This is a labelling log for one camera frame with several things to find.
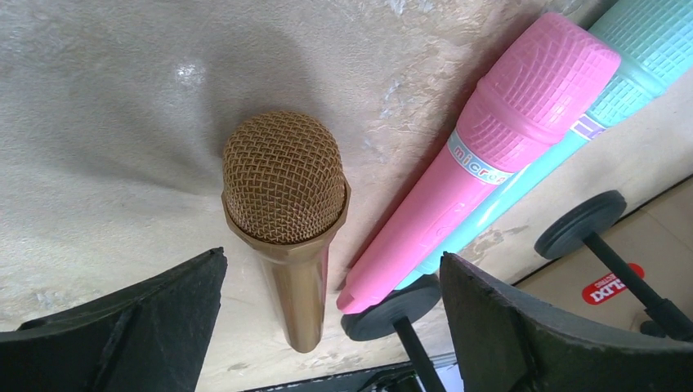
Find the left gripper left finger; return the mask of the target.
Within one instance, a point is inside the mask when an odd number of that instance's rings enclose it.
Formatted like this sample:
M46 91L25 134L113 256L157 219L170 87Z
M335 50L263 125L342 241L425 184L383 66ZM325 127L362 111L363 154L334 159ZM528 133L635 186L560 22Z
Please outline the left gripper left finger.
M192 391L221 308L210 249L161 274L1 335L4 391Z

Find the pink microphone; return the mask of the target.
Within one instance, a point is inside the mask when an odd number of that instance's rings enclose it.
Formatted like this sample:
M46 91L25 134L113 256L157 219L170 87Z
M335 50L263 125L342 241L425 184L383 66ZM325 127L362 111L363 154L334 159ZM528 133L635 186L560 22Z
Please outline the pink microphone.
M445 146L366 247L336 305L358 314L383 300L497 187L561 141L621 58L549 12L477 83Z

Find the gold microphone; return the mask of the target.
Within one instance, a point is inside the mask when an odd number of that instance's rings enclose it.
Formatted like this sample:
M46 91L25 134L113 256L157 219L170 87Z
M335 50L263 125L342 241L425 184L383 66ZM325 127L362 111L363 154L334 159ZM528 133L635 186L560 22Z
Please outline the gold microphone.
M309 115L258 114L228 138L222 174L227 224L256 252L288 344L309 353L322 337L329 246L351 196L338 143Z

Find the mint green microphone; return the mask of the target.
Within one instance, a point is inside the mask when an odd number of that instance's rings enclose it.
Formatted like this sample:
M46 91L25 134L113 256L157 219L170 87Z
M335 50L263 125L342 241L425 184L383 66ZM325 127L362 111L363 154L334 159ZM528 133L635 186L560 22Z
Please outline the mint green microphone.
M618 1L588 31L621 57L602 93L563 140L500 185L397 289L435 273L444 252L469 245L571 155L662 96L692 66L690 1Z

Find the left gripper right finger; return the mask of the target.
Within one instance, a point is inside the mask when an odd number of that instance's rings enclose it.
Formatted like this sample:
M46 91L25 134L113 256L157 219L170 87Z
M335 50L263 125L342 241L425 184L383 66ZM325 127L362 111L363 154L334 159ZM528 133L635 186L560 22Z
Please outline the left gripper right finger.
M466 391L690 391L692 345L596 323L454 253L440 287Z

